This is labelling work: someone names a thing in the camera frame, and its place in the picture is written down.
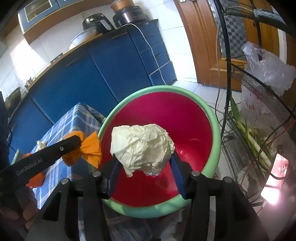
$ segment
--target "green bowl rim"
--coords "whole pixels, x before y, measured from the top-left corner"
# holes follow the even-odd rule
[[[177,94],[181,94],[183,96],[186,96],[193,100],[195,103],[197,103],[205,112],[206,116],[209,119],[209,122],[212,127],[212,132],[213,132],[213,144],[212,144],[212,150],[209,156],[209,159],[202,170],[202,174],[205,175],[206,177],[212,177],[215,173],[216,167],[218,165],[219,159],[220,159],[220,153],[221,153],[221,139],[220,139],[220,129],[218,126],[218,121],[213,113],[213,111],[210,109],[208,104],[201,99],[198,95],[185,90],[180,87],[175,87],[175,86],[169,86],[169,85],[161,85],[161,86],[152,86],[148,87],[142,90],[139,90],[130,96],[126,97],[123,101],[121,101],[113,110],[112,112],[108,115],[106,120],[104,121],[99,133],[98,137],[101,140],[107,126],[111,122],[111,120],[115,117],[115,115],[124,107],[126,106],[129,102],[133,101],[134,99],[145,95],[149,93],[154,93],[154,92],[173,92]],[[179,194],[175,196],[174,198],[171,198],[170,200],[167,200],[163,203],[159,203],[157,205],[149,206],[149,207],[131,207],[127,206],[121,203],[118,203],[112,199],[109,200],[104,200],[103,201],[113,210],[116,212],[126,215],[129,217],[134,217],[134,218],[156,218],[156,217],[161,217],[168,215],[172,212],[175,212],[186,205],[190,203],[189,200],[184,200],[182,196]]]

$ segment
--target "air fryer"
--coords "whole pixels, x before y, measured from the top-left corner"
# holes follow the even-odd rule
[[[82,22],[83,30],[91,27],[97,28],[97,34],[106,34],[115,30],[111,22],[102,13],[93,14]]]

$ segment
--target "blue cabinet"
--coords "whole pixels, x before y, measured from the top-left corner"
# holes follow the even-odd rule
[[[159,28],[154,21],[138,25],[138,28],[142,31],[145,39],[151,47],[163,41],[159,32]],[[130,26],[128,32],[139,53],[149,48],[149,45],[146,43],[145,39],[137,28]]]
[[[19,149],[22,153],[31,152],[36,141],[40,140],[51,127],[52,123],[31,98],[26,96],[9,121],[9,128],[13,129],[11,146],[16,150]]]
[[[19,11],[24,31],[58,8],[56,0],[34,0],[25,3]]]
[[[71,3],[77,2],[79,0],[57,0],[57,2],[59,3],[60,7],[64,7],[66,5],[69,5]]]
[[[176,80],[176,74],[172,62],[168,62],[166,65],[160,68],[161,74],[163,76],[163,82],[159,70],[149,76],[151,82],[154,85],[170,85],[174,80]]]
[[[159,67],[163,66],[164,64],[170,61],[168,58],[165,45],[163,43],[159,43],[153,46],[152,50]],[[140,52],[140,57],[147,74],[152,74],[155,70],[158,69],[154,56],[150,48]]]
[[[104,116],[118,104],[89,54],[80,49],[47,72],[44,79],[33,86],[31,95],[53,122],[79,102]]]
[[[139,54],[127,32],[98,38],[87,50],[118,101],[151,86]]]

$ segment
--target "plastic basin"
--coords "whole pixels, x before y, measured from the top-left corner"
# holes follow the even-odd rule
[[[221,152],[220,130],[214,113],[196,94],[168,85],[137,91],[115,107],[98,134],[101,165],[112,158],[113,127],[150,123],[167,130],[180,158],[193,170],[213,176]],[[167,215],[190,202],[178,193],[169,163],[157,177],[135,171],[127,178],[122,169],[112,198],[104,201],[113,210],[135,218]]]

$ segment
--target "cabinet handle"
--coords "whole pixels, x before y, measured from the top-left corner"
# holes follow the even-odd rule
[[[152,36],[152,35],[154,35],[154,34],[147,34],[147,35],[145,36],[145,38],[150,37],[150,36]]]
[[[76,57],[76,58],[73,59],[70,63],[68,63],[68,64],[66,65],[66,68],[69,67],[70,65],[72,65],[73,63],[75,63],[77,60],[79,60],[79,59],[82,57],[82,55]]]
[[[158,58],[162,55],[162,53],[158,54],[158,55],[155,55],[155,58]]]
[[[111,39],[116,39],[116,38],[118,38],[118,37],[120,37],[120,36],[126,35],[127,33],[128,33],[128,32],[124,32],[124,33],[118,34],[118,35],[112,37]]]

